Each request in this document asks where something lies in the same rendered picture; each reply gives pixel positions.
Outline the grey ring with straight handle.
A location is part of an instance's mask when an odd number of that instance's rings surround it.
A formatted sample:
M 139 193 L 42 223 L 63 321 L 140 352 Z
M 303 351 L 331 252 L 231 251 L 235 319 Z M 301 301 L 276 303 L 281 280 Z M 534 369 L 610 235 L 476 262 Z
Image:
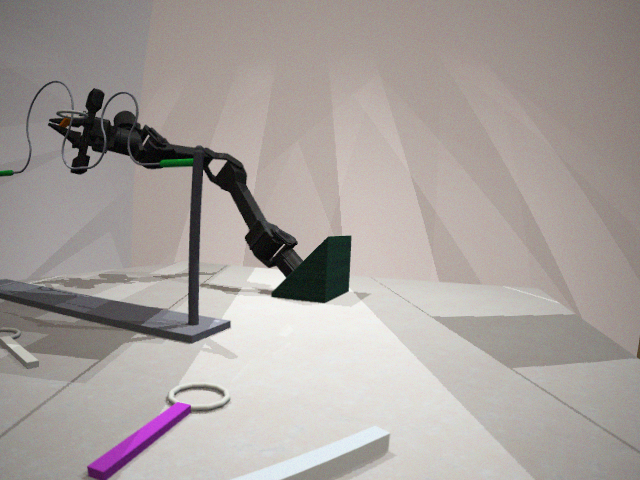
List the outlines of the grey ring with straight handle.
M 39 367 L 39 360 L 37 360 L 31 353 L 26 351 L 19 343 L 14 339 L 21 335 L 21 331 L 17 328 L 1 327 L 0 332 L 16 332 L 15 335 L 4 336 L 0 338 L 0 344 L 12 354 L 23 366 L 27 369 Z

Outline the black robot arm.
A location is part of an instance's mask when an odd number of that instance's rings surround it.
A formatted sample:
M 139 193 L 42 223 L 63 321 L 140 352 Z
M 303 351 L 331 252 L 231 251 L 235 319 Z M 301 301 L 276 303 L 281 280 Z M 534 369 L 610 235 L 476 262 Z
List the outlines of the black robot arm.
M 120 127 L 121 130 L 120 140 L 114 152 L 130 156 L 127 150 L 128 135 L 134 122 L 135 116 L 132 112 L 124 110 L 115 115 L 114 126 Z M 100 123 L 101 118 L 95 117 L 88 145 L 92 146 L 93 151 L 102 153 L 104 135 Z M 162 138 L 154 128 L 149 128 L 148 125 L 144 125 L 143 129 L 140 127 L 140 123 L 136 122 L 129 142 L 131 155 L 137 162 L 160 163 L 160 161 L 168 159 L 193 159 L 195 147 L 169 144 L 168 140 Z M 111 126 L 109 119 L 103 119 L 103 128 L 106 134 L 106 154 L 107 148 L 112 145 L 112 142 L 108 141 L 110 133 L 115 134 L 116 128 Z M 143 145 L 147 135 L 150 137 Z M 210 182 L 230 192 L 250 230 L 245 236 L 250 250 L 267 268 L 277 266 L 287 278 L 303 262 L 293 249 L 298 244 L 297 240 L 276 225 L 266 221 L 259 205 L 246 186 L 247 174 L 244 165 L 239 160 L 230 154 L 214 152 L 208 148 L 204 148 L 204 150 L 203 170 Z M 214 176 L 209 168 L 213 159 L 227 160 L 217 176 Z M 285 245 L 281 248 L 283 244 Z M 280 248 L 281 250 L 273 257 Z

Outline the grey loop with purple handle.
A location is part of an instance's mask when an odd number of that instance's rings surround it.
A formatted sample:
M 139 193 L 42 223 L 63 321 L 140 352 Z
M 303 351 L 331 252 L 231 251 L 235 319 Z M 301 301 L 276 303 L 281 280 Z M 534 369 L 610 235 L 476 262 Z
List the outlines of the grey loop with purple handle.
M 208 405 L 198 404 L 191 405 L 189 403 L 179 402 L 174 395 L 182 390 L 190 388 L 208 388 L 224 394 L 224 397 L 218 401 Z M 173 404 L 169 409 L 162 412 L 161 415 L 148 422 L 147 425 L 138 429 L 134 434 L 120 442 L 113 449 L 96 459 L 87 466 L 88 476 L 98 480 L 108 480 L 112 475 L 123 468 L 127 463 L 138 456 L 142 451 L 151 446 L 163 434 L 173 428 L 177 423 L 183 420 L 191 411 L 210 411 L 225 406 L 231 400 L 229 391 L 218 384 L 213 383 L 197 383 L 192 382 L 176 386 L 168 393 L 168 401 Z

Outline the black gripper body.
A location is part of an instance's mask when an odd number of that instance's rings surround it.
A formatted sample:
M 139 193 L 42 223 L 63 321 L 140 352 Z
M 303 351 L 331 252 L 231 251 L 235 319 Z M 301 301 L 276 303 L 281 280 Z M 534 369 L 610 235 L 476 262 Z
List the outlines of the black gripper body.
M 98 110 L 102 108 L 103 99 L 104 99 L 104 92 L 101 91 L 100 89 L 94 88 L 88 95 L 88 98 L 86 100 L 86 105 L 85 105 L 85 107 L 88 110 L 88 113 L 86 113 L 88 114 L 88 118 L 86 118 L 84 120 L 84 123 L 81 125 L 84 127 L 83 134 L 81 135 L 79 146 L 75 147 L 79 149 L 79 152 L 78 152 L 78 156 L 72 160 L 71 167 L 73 168 L 88 167 L 90 156 L 86 155 L 86 153 L 87 153 L 88 146 L 91 146 L 91 145 L 88 145 L 88 143 L 90 142 L 90 139 L 89 139 L 90 132 L 92 131 L 92 128 L 94 125 L 96 112 L 98 112 Z M 116 132 L 115 134 L 110 133 L 110 136 L 108 139 L 109 142 L 112 142 L 111 147 L 107 148 L 107 151 L 110 151 L 110 152 L 116 150 L 120 140 L 121 128 L 116 126 L 113 126 L 113 127 L 116 128 Z M 88 169 L 77 169 L 77 170 L 70 170 L 70 172 L 78 175 L 82 175 L 86 173 L 87 170 Z

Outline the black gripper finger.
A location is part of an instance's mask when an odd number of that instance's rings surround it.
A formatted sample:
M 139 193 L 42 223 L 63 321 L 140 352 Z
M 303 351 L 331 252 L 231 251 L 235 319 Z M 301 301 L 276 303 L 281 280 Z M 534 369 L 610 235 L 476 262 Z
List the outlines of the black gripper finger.
M 56 130 L 56 132 L 58 131 L 60 134 L 62 134 L 64 137 L 68 131 L 67 128 L 62 127 L 62 126 L 58 126 L 56 124 L 51 124 L 49 123 L 48 126 L 50 126 L 52 129 L 54 128 L 54 130 Z M 73 131 L 70 129 L 68 136 L 67 136 L 67 140 L 69 140 L 72 143 L 72 148 L 75 148 L 77 146 L 79 146 L 79 142 L 80 142 L 80 138 L 81 138 L 81 132 L 78 131 Z
M 50 119 L 49 121 L 51 121 L 52 123 L 60 124 L 63 119 L 64 118 L 54 118 L 54 119 Z M 79 120 L 73 119 L 71 127 L 79 128 L 84 123 L 84 120 L 85 119 L 79 119 Z

